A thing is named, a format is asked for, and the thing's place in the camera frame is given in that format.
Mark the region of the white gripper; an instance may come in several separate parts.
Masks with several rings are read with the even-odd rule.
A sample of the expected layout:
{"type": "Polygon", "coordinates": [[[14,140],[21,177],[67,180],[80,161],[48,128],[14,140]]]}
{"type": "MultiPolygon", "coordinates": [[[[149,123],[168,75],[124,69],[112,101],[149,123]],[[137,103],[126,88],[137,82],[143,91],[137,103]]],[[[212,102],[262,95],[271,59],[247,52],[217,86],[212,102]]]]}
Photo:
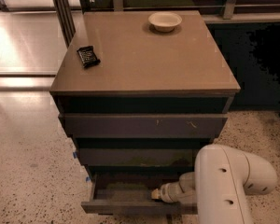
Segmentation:
{"type": "Polygon", "coordinates": [[[178,181],[161,185],[151,191],[151,198],[165,203],[196,204],[195,174],[184,173],[178,181]]]}

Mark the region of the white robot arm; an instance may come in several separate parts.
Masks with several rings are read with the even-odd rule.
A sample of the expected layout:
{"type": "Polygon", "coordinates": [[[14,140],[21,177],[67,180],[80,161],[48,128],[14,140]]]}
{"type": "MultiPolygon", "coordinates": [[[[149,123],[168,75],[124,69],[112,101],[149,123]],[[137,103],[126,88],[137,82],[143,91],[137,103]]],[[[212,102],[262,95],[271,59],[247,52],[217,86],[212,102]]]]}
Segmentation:
{"type": "Polygon", "coordinates": [[[194,170],[161,185],[151,198],[195,205],[199,224],[254,224],[246,197],[277,185],[273,166],[260,156],[222,145],[199,150],[194,170]]]}

